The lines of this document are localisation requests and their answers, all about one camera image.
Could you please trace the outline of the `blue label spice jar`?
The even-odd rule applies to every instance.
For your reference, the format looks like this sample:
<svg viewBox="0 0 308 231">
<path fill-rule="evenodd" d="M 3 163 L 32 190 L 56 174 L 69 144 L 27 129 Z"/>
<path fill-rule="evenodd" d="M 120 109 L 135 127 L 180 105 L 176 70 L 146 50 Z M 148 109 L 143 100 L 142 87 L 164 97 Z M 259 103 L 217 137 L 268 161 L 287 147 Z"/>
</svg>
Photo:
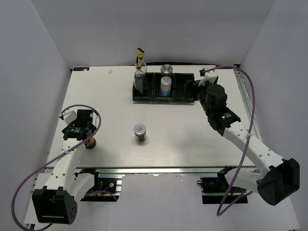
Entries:
<svg viewBox="0 0 308 231">
<path fill-rule="evenodd" d="M 171 77 L 164 76 L 161 78 L 160 93 L 162 96 L 167 97 L 170 95 L 171 84 L 172 84 Z"/>
</svg>

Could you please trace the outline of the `silver lid pink salt jar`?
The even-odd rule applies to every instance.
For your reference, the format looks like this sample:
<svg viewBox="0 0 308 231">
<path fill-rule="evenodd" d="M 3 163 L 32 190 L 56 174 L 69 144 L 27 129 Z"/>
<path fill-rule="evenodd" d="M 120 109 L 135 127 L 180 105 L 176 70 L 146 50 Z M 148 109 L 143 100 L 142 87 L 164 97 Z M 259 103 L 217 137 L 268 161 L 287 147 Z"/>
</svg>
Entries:
<svg viewBox="0 0 308 231">
<path fill-rule="evenodd" d="M 164 64 L 160 68 L 161 76 L 162 77 L 172 77 L 173 75 L 173 67 L 169 64 Z"/>
</svg>

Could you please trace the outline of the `glass bottle with brown sauce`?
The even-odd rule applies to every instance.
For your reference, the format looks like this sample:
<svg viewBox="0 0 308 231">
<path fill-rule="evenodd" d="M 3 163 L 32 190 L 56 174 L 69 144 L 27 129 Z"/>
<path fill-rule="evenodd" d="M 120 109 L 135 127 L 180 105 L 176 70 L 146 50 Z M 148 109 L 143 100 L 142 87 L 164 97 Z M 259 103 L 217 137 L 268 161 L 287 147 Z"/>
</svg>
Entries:
<svg viewBox="0 0 308 231">
<path fill-rule="evenodd" d="M 141 69 L 141 62 L 139 61 L 138 57 L 136 57 L 135 67 L 136 71 L 134 73 L 134 87 L 139 93 L 143 94 L 143 90 L 145 88 L 145 73 Z"/>
</svg>

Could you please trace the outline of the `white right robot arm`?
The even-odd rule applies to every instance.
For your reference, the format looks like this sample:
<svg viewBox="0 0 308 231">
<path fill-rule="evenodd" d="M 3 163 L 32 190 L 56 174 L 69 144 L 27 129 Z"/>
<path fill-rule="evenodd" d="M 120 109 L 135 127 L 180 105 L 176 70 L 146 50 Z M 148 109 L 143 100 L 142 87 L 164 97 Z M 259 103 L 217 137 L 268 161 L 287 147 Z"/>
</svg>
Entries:
<svg viewBox="0 0 308 231">
<path fill-rule="evenodd" d="M 188 80 L 184 90 L 200 102 L 211 128 L 245 152 L 258 170 L 224 167 L 217 173 L 217 185 L 221 191 L 228 192 L 235 186 L 258 193 L 269 205 L 277 205 L 299 190 L 299 163 L 293 158 L 283 158 L 251 136 L 240 118 L 227 107 L 227 94 L 221 85 Z"/>
</svg>

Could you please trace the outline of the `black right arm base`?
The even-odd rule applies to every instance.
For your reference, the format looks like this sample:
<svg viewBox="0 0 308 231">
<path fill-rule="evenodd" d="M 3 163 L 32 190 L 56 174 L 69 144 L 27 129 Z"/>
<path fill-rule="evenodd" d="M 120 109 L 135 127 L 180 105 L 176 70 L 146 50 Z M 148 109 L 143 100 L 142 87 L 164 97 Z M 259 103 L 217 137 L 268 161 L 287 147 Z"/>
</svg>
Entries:
<svg viewBox="0 0 308 231">
<path fill-rule="evenodd" d="M 217 173 L 215 177 L 203 177 L 197 181 L 197 184 L 201 186 L 202 190 L 202 203 L 204 205 L 219 205 L 223 196 L 229 186 L 225 175 L 235 169 L 235 166 L 226 166 Z M 230 204 L 233 202 L 244 190 L 239 187 L 232 187 L 228 193 L 224 204 Z M 246 193 L 235 202 L 236 204 L 247 204 L 248 198 Z"/>
</svg>

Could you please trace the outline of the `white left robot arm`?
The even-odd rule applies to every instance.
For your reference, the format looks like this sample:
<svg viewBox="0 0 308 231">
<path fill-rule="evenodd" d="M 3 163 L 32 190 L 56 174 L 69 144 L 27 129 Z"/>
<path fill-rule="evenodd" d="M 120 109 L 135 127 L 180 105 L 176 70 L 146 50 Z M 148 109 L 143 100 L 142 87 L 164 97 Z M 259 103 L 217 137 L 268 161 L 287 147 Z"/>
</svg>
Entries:
<svg viewBox="0 0 308 231">
<path fill-rule="evenodd" d="M 42 189 L 35 189 L 32 194 L 40 223 L 72 224 L 77 216 L 77 203 L 88 190 L 97 192 L 102 186 L 102 180 L 92 173 L 83 170 L 75 174 L 81 155 L 96 146 L 93 110 L 64 112 L 60 117 L 67 124 L 62 130 L 64 156 L 56 161 Z"/>
</svg>

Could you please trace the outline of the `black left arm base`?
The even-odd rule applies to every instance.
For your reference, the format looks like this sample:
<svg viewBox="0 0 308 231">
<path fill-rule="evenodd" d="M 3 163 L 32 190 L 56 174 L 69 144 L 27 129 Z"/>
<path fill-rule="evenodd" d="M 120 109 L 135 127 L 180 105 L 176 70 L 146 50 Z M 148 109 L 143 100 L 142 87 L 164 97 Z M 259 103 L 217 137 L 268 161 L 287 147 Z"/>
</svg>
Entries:
<svg viewBox="0 0 308 231">
<path fill-rule="evenodd" d="M 82 202 L 115 202 L 113 196 L 118 199 L 121 191 L 122 179 L 102 175 L 97 169 L 84 168 L 75 172 L 75 179 L 83 173 L 94 176 L 94 186 L 91 187 L 81 201 Z"/>
</svg>

